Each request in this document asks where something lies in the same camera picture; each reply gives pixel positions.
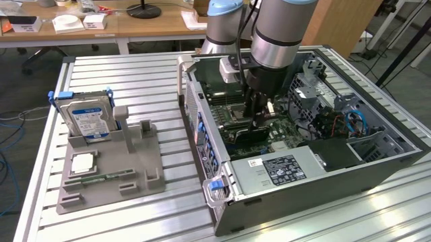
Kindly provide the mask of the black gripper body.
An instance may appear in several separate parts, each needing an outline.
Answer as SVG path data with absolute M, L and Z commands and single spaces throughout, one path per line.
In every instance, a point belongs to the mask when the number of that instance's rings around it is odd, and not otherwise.
M 286 68 L 270 69 L 266 67 L 250 68 L 246 76 L 246 85 L 268 97 L 273 97 L 281 89 L 286 76 Z

